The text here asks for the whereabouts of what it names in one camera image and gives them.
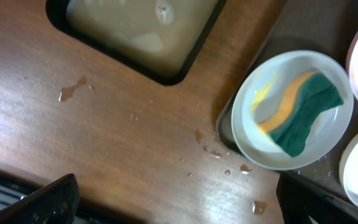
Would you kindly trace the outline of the green and yellow sponge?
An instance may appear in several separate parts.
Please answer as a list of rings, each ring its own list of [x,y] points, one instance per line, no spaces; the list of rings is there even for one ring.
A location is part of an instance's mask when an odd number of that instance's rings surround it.
[[[286,154],[296,157],[304,151],[316,118],[343,104],[339,90],[323,73],[305,72],[288,84],[277,111],[258,128]]]

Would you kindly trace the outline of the light grey plate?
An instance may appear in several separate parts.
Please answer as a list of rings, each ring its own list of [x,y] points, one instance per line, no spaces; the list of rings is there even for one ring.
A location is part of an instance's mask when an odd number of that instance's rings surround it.
[[[317,161],[339,142],[353,107],[340,64],[319,52],[294,50],[251,71],[234,99],[231,130],[253,163],[292,170]]]

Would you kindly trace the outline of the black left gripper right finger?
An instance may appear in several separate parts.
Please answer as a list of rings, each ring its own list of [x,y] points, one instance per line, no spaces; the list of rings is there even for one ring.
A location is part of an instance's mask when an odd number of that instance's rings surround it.
[[[276,189],[284,223],[358,223],[358,208],[311,181],[287,172]]]

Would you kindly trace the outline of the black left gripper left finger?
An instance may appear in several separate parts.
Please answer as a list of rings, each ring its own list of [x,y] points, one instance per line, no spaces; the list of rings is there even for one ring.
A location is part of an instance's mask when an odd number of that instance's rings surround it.
[[[74,174],[67,174],[0,210],[0,224],[72,224],[80,202]]]

